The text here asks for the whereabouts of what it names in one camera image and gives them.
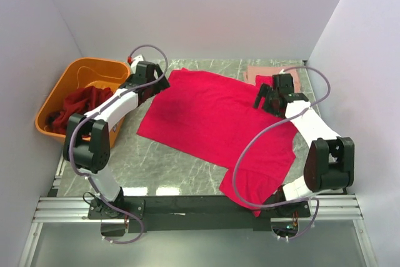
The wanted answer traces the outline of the bright pink t shirt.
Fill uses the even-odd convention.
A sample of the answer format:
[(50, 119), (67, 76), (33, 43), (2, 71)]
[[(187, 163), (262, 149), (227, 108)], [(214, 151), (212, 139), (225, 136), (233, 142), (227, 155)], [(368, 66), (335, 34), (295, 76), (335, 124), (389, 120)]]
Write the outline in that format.
[(137, 134), (226, 168), (220, 191), (241, 206), (263, 204), (294, 160), (296, 127), (254, 109), (257, 87), (207, 71), (174, 70)]

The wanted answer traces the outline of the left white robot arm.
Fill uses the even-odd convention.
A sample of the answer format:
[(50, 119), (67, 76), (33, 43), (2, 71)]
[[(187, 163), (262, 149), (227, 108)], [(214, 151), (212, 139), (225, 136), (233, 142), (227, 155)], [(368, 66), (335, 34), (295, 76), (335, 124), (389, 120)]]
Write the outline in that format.
[(85, 114), (72, 114), (67, 122), (63, 156), (74, 172), (84, 176), (103, 203), (120, 207), (123, 189), (108, 167), (110, 132), (125, 115), (169, 87), (165, 71), (158, 64), (140, 61), (116, 92)]

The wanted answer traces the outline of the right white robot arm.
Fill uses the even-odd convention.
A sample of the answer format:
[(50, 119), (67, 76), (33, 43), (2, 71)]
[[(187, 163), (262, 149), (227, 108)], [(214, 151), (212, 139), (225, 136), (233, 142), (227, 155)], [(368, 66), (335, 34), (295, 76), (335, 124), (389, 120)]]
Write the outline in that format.
[(272, 76), (272, 84), (262, 84), (254, 102), (257, 108), (282, 118), (268, 130), (293, 124), (304, 138), (309, 151), (298, 179), (278, 189), (279, 201), (288, 204), (304, 201), (329, 190), (344, 189), (354, 182), (354, 141), (333, 131), (315, 112), (303, 93), (294, 90), (290, 74)]

